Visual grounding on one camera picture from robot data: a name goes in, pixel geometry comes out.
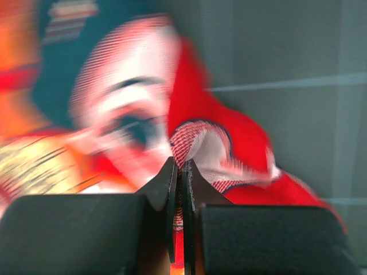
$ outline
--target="teal fabric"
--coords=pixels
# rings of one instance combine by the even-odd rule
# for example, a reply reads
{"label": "teal fabric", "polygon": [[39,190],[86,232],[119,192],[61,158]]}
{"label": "teal fabric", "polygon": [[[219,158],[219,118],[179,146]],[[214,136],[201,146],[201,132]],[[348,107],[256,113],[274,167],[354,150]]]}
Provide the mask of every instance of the teal fabric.
{"label": "teal fabric", "polygon": [[[40,1],[41,39],[51,20],[49,10],[59,1]],[[98,42],[135,17],[162,11],[154,2],[147,0],[97,0],[95,3],[99,13],[86,20],[78,39],[42,47],[42,72],[32,91],[32,101],[56,127],[74,129],[68,113],[69,98],[75,79]]]}

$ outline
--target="gray surface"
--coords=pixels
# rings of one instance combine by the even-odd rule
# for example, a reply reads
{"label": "gray surface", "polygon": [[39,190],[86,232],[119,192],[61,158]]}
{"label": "gray surface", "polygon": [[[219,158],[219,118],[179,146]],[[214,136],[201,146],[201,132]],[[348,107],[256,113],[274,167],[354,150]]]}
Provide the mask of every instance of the gray surface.
{"label": "gray surface", "polygon": [[277,162],[333,202],[367,266],[367,1],[162,1],[216,96],[258,121]]}

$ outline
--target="face print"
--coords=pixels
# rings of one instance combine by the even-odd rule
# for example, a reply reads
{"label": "face print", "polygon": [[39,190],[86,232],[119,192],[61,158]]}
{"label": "face print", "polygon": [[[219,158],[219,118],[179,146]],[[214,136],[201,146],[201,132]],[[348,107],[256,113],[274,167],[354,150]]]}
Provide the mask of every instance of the face print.
{"label": "face print", "polygon": [[178,45],[164,18],[132,21],[102,41],[76,85],[76,123],[137,187],[171,156],[166,115]]}

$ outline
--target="fabric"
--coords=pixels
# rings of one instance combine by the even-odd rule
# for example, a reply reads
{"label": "fabric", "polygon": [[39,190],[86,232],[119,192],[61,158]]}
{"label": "fabric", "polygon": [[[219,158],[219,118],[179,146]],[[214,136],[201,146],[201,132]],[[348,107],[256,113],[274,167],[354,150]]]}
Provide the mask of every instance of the fabric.
{"label": "fabric", "polygon": [[[259,125],[207,91],[190,42],[159,9],[143,0],[40,3],[42,66],[28,58],[0,73],[2,210],[26,194],[134,192],[172,155],[179,167],[194,159],[233,203],[330,208],[277,168]],[[28,68],[41,68],[38,78]],[[175,231],[171,273],[183,274],[180,212]]]}

